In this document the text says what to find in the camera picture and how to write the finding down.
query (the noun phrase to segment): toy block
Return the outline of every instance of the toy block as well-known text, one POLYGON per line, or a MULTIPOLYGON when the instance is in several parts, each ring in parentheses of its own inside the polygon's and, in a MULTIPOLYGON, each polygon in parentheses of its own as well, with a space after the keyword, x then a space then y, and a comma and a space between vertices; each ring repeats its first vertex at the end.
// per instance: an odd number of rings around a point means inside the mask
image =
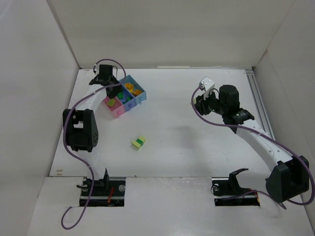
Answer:
POLYGON ((146 138, 144 136, 140 136, 137 141, 132 141, 131 144, 134 145, 136 148, 140 149, 143 144, 145 143, 146 138))
POLYGON ((123 99, 123 97, 124 97, 124 96, 123 96, 123 92, 118 93, 118 94, 117 94, 117 97, 118 97, 119 99, 123 99))
POLYGON ((107 102, 107 105, 110 106, 110 107, 113 107, 116 103, 116 100, 113 98, 113 99, 110 99, 108 102, 107 102))
POLYGON ((129 90, 129 92, 133 93, 133 85, 132 84, 130 84, 128 90, 129 90))
POLYGON ((125 83, 125 87, 128 89, 130 87, 131 83, 125 83))
POLYGON ((140 90, 136 90, 135 92, 134 92, 134 94, 136 94, 136 95, 140 95, 140 94, 142 94, 142 92, 140 91, 140 90))

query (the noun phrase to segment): yellow block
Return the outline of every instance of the yellow block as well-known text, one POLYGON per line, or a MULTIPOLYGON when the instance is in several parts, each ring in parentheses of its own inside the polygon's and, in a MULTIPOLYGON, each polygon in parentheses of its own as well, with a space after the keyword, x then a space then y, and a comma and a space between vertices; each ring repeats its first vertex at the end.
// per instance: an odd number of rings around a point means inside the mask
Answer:
POLYGON ((137 94, 137 95, 142 94, 142 92, 140 90, 138 90, 138 89, 134 93, 137 94))
POLYGON ((130 92, 133 92, 133 85, 132 85, 132 84, 130 84, 128 90, 129 90, 130 92))
POLYGON ((110 106, 110 107, 113 107, 116 103, 116 100, 113 98, 113 99, 110 99, 108 102, 107 102, 107 105, 110 106))
POLYGON ((141 145, 137 141, 132 141, 131 144, 134 145, 138 149, 141 148, 141 145))
POLYGON ((144 136, 140 136, 138 139, 140 139, 143 143, 146 142, 146 138, 144 136))

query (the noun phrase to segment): yellow-green block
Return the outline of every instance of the yellow-green block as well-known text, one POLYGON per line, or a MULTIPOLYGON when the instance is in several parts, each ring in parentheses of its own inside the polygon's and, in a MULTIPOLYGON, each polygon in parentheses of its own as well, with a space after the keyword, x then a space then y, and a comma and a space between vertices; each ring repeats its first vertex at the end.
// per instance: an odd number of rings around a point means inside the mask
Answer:
POLYGON ((138 142, 136 142, 136 141, 132 141, 131 144, 134 145, 138 149, 141 148, 141 145, 138 142))
POLYGON ((140 136, 138 139, 140 139, 143 143, 146 142, 146 138, 144 136, 140 136))
POLYGON ((110 106, 110 107, 113 107, 116 103, 116 100, 114 98, 110 99, 108 102, 107 102, 107 105, 110 106))

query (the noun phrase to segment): black clamp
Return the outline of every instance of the black clamp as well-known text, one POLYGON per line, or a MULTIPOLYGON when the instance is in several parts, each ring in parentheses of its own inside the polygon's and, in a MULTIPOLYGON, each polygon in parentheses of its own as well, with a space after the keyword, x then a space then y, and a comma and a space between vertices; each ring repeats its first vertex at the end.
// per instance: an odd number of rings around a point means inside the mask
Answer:
MULTIPOLYGON (((119 81, 113 75, 113 66, 112 65, 99 65, 99 73, 92 79, 89 85, 116 85, 119 84, 119 81)), ((122 86, 114 86, 106 88, 107 96, 112 99, 117 96, 118 93, 123 91, 122 86)))
POLYGON ((247 168, 242 168, 233 171, 228 178, 213 178, 211 187, 213 194, 215 196, 238 196, 247 193, 249 189, 241 188, 236 178, 240 172, 247 170, 247 168))
MULTIPOLYGON (((105 169, 104 178, 94 181, 93 192, 91 196, 108 197, 111 193, 110 189, 112 188, 115 190, 113 197, 122 198, 125 195, 125 192, 119 190, 119 186, 121 185, 125 186, 126 180, 122 178, 112 178, 112 180, 110 180, 107 169, 105 169)), ((89 195, 91 186, 92 180, 90 178, 87 178, 85 181, 83 181, 82 186, 77 185, 77 188, 81 188, 83 190, 81 192, 81 196, 87 197, 89 195)))

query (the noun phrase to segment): screw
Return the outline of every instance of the screw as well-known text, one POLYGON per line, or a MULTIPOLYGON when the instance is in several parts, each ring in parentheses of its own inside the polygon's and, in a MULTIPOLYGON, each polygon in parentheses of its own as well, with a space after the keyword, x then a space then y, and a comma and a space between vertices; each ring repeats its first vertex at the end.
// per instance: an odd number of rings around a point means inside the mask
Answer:
POLYGON ((219 190, 219 185, 218 185, 217 183, 215 183, 215 184, 213 185, 213 190, 214 190, 214 191, 218 191, 218 190, 219 190))
POLYGON ((87 192, 88 191, 88 186, 86 184, 84 184, 82 187, 83 187, 82 188, 82 192, 87 192))
POLYGON ((124 185, 119 185, 119 187, 118 187, 118 190, 119 190, 120 192, 124 192, 125 189, 126 189, 126 187, 125 187, 124 185))

